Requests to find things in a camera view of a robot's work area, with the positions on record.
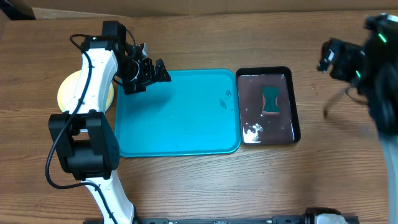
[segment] white arm segment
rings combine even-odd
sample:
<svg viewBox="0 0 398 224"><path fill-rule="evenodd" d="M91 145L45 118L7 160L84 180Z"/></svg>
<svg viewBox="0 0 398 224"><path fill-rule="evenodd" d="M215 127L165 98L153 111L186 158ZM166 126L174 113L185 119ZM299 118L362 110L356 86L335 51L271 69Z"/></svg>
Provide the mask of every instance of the white arm segment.
<svg viewBox="0 0 398 224"><path fill-rule="evenodd" d="M113 53L113 50L89 49L87 51L91 59L93 69L91 71L90 85L88 86L84 104L80 107L78 114L88 113L89 110L102 111L106 110L106 99L108 97L109 86L112 82L114 74L118 70L118 61ZM78 100L85 87L88 76L88 60L86 55L81 55L83 64L78 83L71 101L66 110L72 113L76 108Z"/></svg>
<svg viewBox="0 0 398 224"><path fill-rule="evenodd" d="M83 100L84 104L80 107L78 114L88 113L89 110L96 110L98 112L102 111L105 113L109 86L114 74L118 70L118 61L116 60L113 50L105 50L104 48L89 49L87 54L91 59L93 69L91 71L90 84ZM66 108L69 113L72 113L73 110L75 110L87 81L88 60L84 54L82 54L81 57L83 59L83 65L81 66L80 77L76 85L73 98ZM108 180L105 180L102 177L95 177L87 178L82 182L92 182L99 185L104 194L106 203L118 224L132 223L134 218L134 207L124 193L116 170L112 171L111 178ZM101 209L104 216L104 224L114 224L112 219L110 219L109 214L105 209L104 202L98 192L96 192L92 186L87 186L87 188L94 196L99 209Z"/></svg>
<svg viewBox="0 0 398 224"><path fill-rule="evenodd" d="M134 218L134 207L124 193L117 170L112 171L111 178L108 180L105 180L102 177L95 177L87 178L82 182L92 182L96 185L99 185L106 199L106 203L108 203L109 209L118 221L118 224L132 224ZM92 186L86 185L86 187L94 196L99 209L101 209L101 212L104 216L104 224L114 224L112 219L110 219L98 192L96 192Z"/></svg>
<svg viewBox="0 0 398 224"><path fill-rule="evenodd" d="M391 137L380 134L379 140L383 148L388 173L389 223L398 224L398 136Z"/></svg>

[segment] wooden table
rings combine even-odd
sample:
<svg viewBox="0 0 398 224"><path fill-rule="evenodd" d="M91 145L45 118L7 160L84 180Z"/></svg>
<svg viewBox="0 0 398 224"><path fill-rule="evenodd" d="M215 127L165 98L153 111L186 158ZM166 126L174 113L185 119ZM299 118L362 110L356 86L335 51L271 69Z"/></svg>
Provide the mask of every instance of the wooden table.
<svg viewBox="0 0 398 224"><path fill-rule="evenodd" d="M345 97L322 116L345 83L316 71L330 37L361 44L365 15L379 11L120 18L169 70L288 66L302 132L292 146L241 146L226 156L121 159L119 176L142 217L259 218L307 207L387 223L387 174L367 109ZM79 70L71 34L101 33L102 19L11 21L0 44L0 222L80 223L101 218L85 188L53 189L44 165L59 113L57 90ZM115 104L107 112L114 127ZM58 184L74 182L54 157Z"/></svg>

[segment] yellow bowl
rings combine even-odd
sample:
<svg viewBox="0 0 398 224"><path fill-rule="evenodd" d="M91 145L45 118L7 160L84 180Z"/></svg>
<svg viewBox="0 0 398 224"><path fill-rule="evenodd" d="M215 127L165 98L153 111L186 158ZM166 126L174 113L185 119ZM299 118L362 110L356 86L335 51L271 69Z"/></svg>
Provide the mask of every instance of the yellow bowl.
<svg viewBox="0 0 398 224"><path fill-rule="evenodd" d="M58 106L60 107L62 112L65 112L65 107L72 98L72 95L69 95L68 93L73 93L75 91L75 87L77 85L77 81L79 80L79 76L80 76L80 70L69 75L62 82L58 90L57 101L58 101ZM114 89L111 83L111 85L109 86L108 98L106 99L105 110L108 110L108 108L111 106L113 97L114 97Z"/></svg>

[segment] blue mat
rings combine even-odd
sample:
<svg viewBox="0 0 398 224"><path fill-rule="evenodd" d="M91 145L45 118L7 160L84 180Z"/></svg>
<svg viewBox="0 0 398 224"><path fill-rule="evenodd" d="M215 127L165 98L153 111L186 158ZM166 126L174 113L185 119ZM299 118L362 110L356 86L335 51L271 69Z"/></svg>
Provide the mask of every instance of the blue mat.
<svg viewBox="0 0 398 224"><path fill-rule="evenodd" d="M124 157L225 154L241 143L235 75L225 69L169 71L172 81L125 95L115 135Z"/></svg>

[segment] robotic arm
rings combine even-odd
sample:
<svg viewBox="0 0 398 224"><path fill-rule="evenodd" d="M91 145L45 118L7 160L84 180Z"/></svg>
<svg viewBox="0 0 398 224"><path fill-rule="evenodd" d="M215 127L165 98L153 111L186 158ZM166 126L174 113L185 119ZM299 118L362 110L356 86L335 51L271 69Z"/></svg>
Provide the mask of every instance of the robotic arm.
<svg viewBox="0 0 398 224"><path fill-rule="evenodd" d="M105 21L102 35L84 35L84 42L76 45L82 52L83 63L73 98L64 114L52 114L49 119L53 148L62 169L87 186L101 209L104 224L136 221L134 206L127 199L116 170L119 144L104 115L109 86L118 76L122 83L116 82L124 93L133 94L146 91L152 83L171 81L161 59L153 66L146 44L136 46L132 35L134 45L126 42L127 32L131 35L118 21ZM87 132L90 139L74 140L72 136L81 132ZM55 183L52 186L70 188Z"/></svg>
<svg viewBox="0 0 398 224"><path fill-rule="evenodd" d="M365 28L369 39L363 46L330 39L322 47L318 70L326 72L333 64L330 76L346 81L356 88L367 102L369 114L379 131L379 140L389 176L389 221L398 223L398 17L381 14L368 17Z"/></svg>

